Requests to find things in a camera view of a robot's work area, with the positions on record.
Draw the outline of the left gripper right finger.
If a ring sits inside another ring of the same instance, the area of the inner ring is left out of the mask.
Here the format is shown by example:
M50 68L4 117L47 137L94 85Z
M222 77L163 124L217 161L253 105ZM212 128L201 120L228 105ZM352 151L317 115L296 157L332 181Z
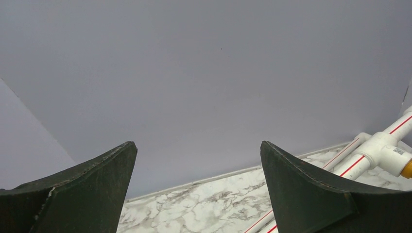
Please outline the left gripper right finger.
M339 177L268 141L261 163L280 233L410 233L411 191Z

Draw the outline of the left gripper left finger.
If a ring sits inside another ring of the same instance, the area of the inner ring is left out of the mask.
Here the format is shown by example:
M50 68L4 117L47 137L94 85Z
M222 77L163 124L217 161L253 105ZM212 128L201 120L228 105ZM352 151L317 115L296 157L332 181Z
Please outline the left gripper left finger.
M137 147L127 141L50 176L0 191L3 233L114 233Z

